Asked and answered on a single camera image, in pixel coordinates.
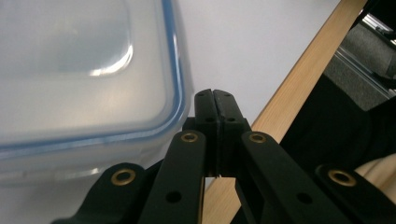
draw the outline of wooden strip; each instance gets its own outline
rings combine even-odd
[[[365,3],[341,0],[255,120],[253,130],[280,142]],[[234,180],[215,179],[205,193],[203,223],[230,223],[239,207]]]

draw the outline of metal grommet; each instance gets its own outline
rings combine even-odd
[[[328,175],[332,181],[345,187],[354,187],[357,183],[352,175],[342,170],[330,170]]]
[[[127,174],[126,178],[120,178],[120,175]],[[115,186],[124,186],[132,181],[134,181],[134,178],[136,177],[136,173],[131,170],[131,169],[121,169],[118,170],[116,173],[114,173],[113,176],[111,176],[111,183]]]
[[[264,143],[265,141],[267,141],[267,139],[265,138],[264,135],[259,134],[259,133],[253,133],[251,134],[248,139],[252,142],[255,143]]]
[[[181,135],[181,140],[189,143],[195,142],[198,140],[198,135],[196,135],[195,133],[185,133]]]

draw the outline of container lid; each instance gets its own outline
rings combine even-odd
[[[0,160],[161,136],[184,91],[170,1],[0,6]]]

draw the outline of white surface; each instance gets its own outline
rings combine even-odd
[[[252,122],[338,2],[180,1],[194,90],[232,93]],[[0,222],[47,223],[71,216],[92,183],[0,189]]]

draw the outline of clear plastic container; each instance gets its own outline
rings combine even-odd
[[[0,184],[157,160],[190,107],[175,16],[166,0],[3,1]]]

